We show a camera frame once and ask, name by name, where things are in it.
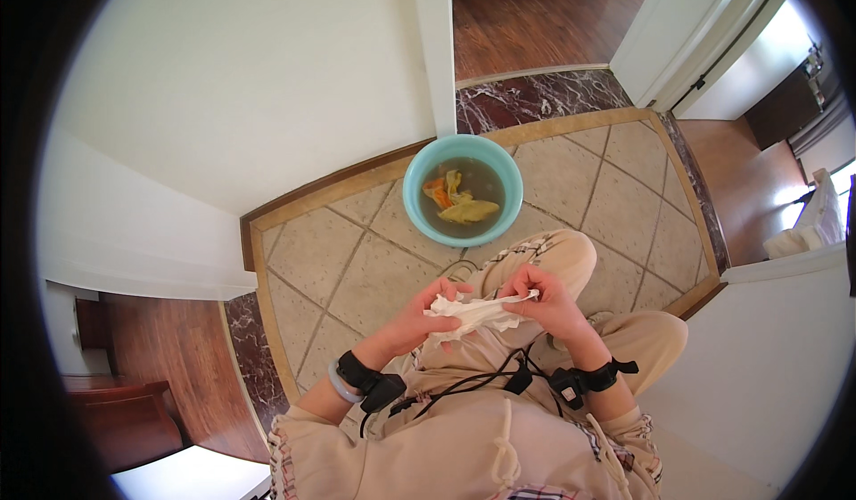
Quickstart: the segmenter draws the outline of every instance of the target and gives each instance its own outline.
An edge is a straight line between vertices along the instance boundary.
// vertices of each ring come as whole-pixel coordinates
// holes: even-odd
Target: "beige pants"
[[[597,262],[592,241],[574,230],[554,230],[526,238],[502,250],[485,266],[474,273],[469,283],[475,287],[473,297],[494,297],[508,277],[524,263],[532,263],[559,276],[576,300],[592,276]],[[687,342],[687,324],[683,320],[658,312],[617,314],[595,326],[597,333],[618,361],[636,361],[637,374],[625,375],[630,390],[635,394],[647,389],[675,362]],[[404,373],[407,393],[435,393],[455,381],[477,373],[496,372],[508,354],[515,348],[524,348],[543,334],[534,321],[521,323],[515,329],[495,332],[480,328],[477,334],[466,336],[453,343],[453,353],[424,349],[417,367]],[[552,365],[540,365],[547,373],[558,366],[569,368],[569,356]],[[512,361],[505,368],[517,369]],[[498,378],[490,387],[502,387],[507,377]],[[525,397],[541,403],[552,412],[556,410],[547,384],[536,382],[524,393]]]

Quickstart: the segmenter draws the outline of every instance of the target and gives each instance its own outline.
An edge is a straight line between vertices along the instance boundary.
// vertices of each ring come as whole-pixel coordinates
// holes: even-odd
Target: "turquoise basin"
[[[477,237],[455,238],[444,235],[425,220],[420,210],[420,197],[424,197],[422,195],[422,181],[425,176],[440,162],[455,157],[481,160],[498,174],[502,186],[505,188],[505,206],[502,208],[502,215],[499,216],[493,227]],[[416,153],[410,166],[407,167],[407,173],[404,174],[402,189],[404,208],[416,228],[435,242],[453,248],[471,248],[499,237],[517,219],[520,204],[523,202],[523,178],[520,176],[520,170],[517,169],[517,164],[514,163],[511,155],[487,138],[464,134],[444,136],[429,143]]]

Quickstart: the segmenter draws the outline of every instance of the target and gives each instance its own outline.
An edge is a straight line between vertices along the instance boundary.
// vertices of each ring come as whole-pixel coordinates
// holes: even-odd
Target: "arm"
[[[500,297],[527,295],[530,288],[538,289],[539,300],[505,303],[505,310],[536,320],[553,337],[568,348],[573,366],[588,372],[612,360],[600,335],[586,321],[576,302],[555,275],[536,266],[524,264],[512,274],[500,291]],[[598,421],[619,418],[636,408],[633,393],[621,374],[612,387],[602,392],[589,392],[585,404]]]
[[[374,335],[360,341],[354,349],[354,356],[372,370],[381,371],[392,359],[403,356],[416,349],[428,337],[428,333],[453,331],[461,326],[461,321],[449,316],[425,316],[422,311],[431,306],[437,294],[454,300],[458,292],[472,292],[473,287],[464,283],[450,283],[446,278],[434,281],[422,292],[416,294],[401,313],[387,323]],[[446,351],[451,350],[449,343],[443,343]],[[354,387],[347,386],[351,392]],[[297,407],[316,416],[339,424],[353,405],[339,396],[329,377],[325,375],[310,388],[296,403]]]

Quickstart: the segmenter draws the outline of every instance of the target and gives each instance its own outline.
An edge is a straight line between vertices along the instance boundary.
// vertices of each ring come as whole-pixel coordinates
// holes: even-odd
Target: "brown cabinet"
[[[111,376],[62,379],[92,443],[112,473],[183,448],[176,422],[164,405],[169,382],[139,383]]]

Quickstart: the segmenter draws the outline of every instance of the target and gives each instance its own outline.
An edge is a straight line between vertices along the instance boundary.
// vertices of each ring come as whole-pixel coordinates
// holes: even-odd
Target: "wooden floor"
[[[679,120],[678,126],[711,191],[731,265],[764,260],[762,243],[794,226],[784,223],[781,203],[806,190],[791,148],[779,142],[760,151],[743,117]]]
[[[643,0],[452,0],[455,80],[608,63]]]
[[[118,374],[166,379],[190,443],[267,463],[270,452],[250,414],[217,302],[101,294],[109,305]]]

